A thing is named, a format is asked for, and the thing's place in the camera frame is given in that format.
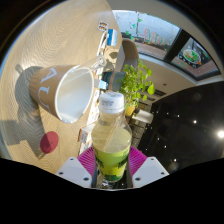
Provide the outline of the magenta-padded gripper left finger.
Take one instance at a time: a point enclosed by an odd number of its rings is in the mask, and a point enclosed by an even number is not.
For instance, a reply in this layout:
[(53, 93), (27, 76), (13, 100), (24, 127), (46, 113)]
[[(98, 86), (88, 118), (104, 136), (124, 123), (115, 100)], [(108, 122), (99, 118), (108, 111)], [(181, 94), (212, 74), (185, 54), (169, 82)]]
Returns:
[(95, 188), (97, 165), (92, 147), (78, 157), (69, 157), (56, 175), (84, 188)]

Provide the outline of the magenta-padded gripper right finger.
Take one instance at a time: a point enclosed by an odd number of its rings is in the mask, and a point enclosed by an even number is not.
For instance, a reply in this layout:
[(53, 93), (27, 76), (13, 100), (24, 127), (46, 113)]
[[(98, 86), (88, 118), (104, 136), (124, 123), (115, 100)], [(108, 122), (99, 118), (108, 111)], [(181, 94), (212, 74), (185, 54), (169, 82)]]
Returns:
[(168, 175), (156, 157), (147, 157), (138, 149), (130, 148), (127, 165), (128, 188), (140, 188)]

